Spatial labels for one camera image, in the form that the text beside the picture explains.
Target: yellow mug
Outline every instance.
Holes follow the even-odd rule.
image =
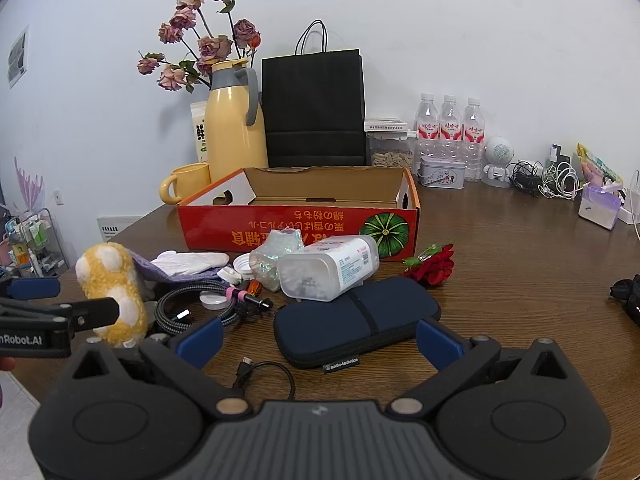
[[[169,194],[171,184],[174,185],[175,196]],[[209,176],[209,165],[206,162],[187,164],[175,168],[171,175],[162,181],[160,199],[165,204],[177,204],[209,184],[211,184],[211,177]]]

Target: white cable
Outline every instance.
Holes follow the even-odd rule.
[[[574,186],[573,189],[566,191],[564,184],[569,178],[574,181]],[[554,184],[556,190],[552,190],[549,184]],[[578,174],[568,162],[561,162],[557,166],[546,168],[542,172],[542,184],[538,186],[538,190],[546,198],[565,198],[567,200],[574,200],[581,189]]]
[[[638,189],[638,180],[640,180],[640,171],[636,170],[634,173],[636,177],[636,189]],[[634,215],[634,196],[633,193],[638,193],[637,191],[633,191],[631,189],[631,184],[629,184],[629,202],[631,203],[631,219],[634,221],[634,228],[636,229],[636,236],[638,240],[640,240],[640,234],[638,233],[638,224],[636,223],[636,215]]]

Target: yellow thermos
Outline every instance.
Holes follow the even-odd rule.
[[[211,181],[239,168],[267,168],[258,76],[247,59],[216,63],[204,117]]]

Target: gray thermos handle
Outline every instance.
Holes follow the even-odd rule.
[[[249,111],[246,113],[246,125],[253,126],[258,115],[258,75],[253,68],[245,67],[236,70],[236,77],[240,79],[246,74],[249,82]]]

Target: navy blue case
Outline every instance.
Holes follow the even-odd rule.
[[[296,368],[314,368],[415,336],[440,306],[414,280],[395,276],[348,290],[333,301],[290,303],[275,315],[280,352]]]

